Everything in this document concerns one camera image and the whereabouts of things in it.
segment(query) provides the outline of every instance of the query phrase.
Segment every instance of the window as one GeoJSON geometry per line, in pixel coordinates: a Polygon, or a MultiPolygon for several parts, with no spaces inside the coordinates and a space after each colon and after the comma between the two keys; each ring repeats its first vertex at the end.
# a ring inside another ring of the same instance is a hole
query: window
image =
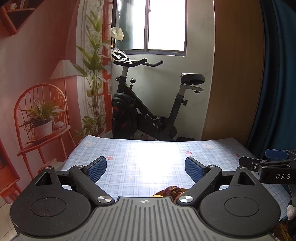
{"type": "Polygon", "coordinates": [[[112,26],[124,33],[123,41],[116,41],[117,48],[129,54],[186,55],[186,0],[113,3],[112,26]]]}

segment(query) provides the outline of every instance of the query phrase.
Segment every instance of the brown wardrobe side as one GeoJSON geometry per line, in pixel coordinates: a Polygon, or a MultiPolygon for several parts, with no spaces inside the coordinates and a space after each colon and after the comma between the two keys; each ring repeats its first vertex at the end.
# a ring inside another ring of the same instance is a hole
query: brown wardrobe side
{"type": "Polygon", "coordinates": [[[214,0],[215,57],[202,140],[246,144],[260,97],[264,29],[259,0],[214,0]]]}

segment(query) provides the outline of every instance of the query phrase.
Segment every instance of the floor lamp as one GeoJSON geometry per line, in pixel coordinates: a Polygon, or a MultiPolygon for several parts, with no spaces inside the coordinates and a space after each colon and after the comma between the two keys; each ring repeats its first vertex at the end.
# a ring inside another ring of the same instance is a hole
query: floor lamp
{"type": "MultiPolygon", "coordinates": [[[[75,69],[73,64],[68,59],[60,60],[50,77],[51,80],[64,78],[65,98],[67,101],[66,78],[71,76],[78,76],[80,73],[75,69]]],[[[67,116],[69,122],[69,113],[67,108],[67,116]]]]}

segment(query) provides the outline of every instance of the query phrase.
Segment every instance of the blue plaid tablecloth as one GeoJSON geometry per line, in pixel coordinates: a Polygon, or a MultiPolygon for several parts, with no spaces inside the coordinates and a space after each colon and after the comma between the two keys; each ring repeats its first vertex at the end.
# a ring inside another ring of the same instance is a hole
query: blue plaid tablecloth
{"type": "MultiPolygon", "coordinates": [[[[152,196],[172,185],[190,188],[194,182],[185,172],[184,166],[188,156],[205,166],[215,164],[226,171],[235,171],[241,156],[254,158],[234,138],[156,142],[87,136],[70,154],[63,170],[77,164],[86,166],[99,156],[107,159],[107,170],[96,184],[115,200],[119,196],[152,196]]],[[[264,186],[280,205],[281,218],[285,217],[289,203],[286,190],[281,185],[264,186]]]]}

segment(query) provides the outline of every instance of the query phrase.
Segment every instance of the triangular cutout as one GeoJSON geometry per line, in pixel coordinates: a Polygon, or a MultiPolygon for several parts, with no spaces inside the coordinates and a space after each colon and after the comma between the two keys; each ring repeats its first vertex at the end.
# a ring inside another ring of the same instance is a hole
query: triangular cutout
{"type": "Polygon", "coordinates": [[[249,175],[245,172],[241,172],[239,175],[239,180],[237,182],[240,185],[250,185],[255,186],[253,180],[249,177],[249,175]]]}
{"type": "Polygon", "coordinates": [[[35,186],[51,185],[52,179],[49,172],[45,172],[41,178],[36,182],[35,186]]]}

